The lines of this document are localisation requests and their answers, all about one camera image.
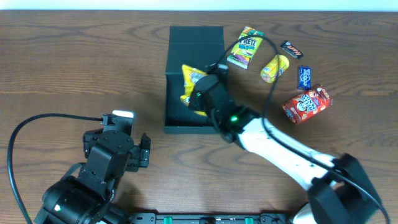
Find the yellow Hacks candy bag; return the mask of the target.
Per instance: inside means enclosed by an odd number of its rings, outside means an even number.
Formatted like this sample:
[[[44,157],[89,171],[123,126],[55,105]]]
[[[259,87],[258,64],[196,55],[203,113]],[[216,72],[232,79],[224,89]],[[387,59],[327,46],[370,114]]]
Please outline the yellow Hacks candy bag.
[[[182,65],[183,79],[184,79],[184,94],[180,96],[180,101],[188,106],[190,104],[190,95],[196,85],[196,82],[208,74],[186,64]]]

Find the black box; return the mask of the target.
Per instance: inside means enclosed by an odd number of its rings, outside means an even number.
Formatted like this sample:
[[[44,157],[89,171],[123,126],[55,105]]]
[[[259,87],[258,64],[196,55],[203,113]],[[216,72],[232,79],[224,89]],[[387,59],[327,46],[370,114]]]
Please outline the black box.
[[[166,134],[214,134],[211,121],[184,105],[185,93],[182,65],[204,71],[224,52],[224,32],[221,26],[171,26],[169,50],[165,68]]]

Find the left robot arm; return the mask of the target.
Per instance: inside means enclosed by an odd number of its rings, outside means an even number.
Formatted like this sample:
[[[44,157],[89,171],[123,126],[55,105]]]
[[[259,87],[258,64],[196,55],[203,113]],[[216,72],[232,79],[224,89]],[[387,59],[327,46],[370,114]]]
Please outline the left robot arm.
[[[139,144],[132,126],[106,125],[83,135],[86,162],[74,164],[47,189],[35,223],[130,223],[128,212],[113,203],[125,172],[149,165],[151,140],[143,134]]]

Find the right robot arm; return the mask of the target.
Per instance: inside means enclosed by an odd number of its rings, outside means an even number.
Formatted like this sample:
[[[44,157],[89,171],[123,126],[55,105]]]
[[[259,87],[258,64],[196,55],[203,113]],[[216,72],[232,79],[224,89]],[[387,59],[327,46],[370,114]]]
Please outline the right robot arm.
[[[376,211],[390,222],[355,157],[335,158],[296,141],[256,111],[238,106],[216,75],[195,72],[185,85],[188,107],[204,112],[225,141],[271,162],[307,192],[308,203],[291,223],[366,223]]]

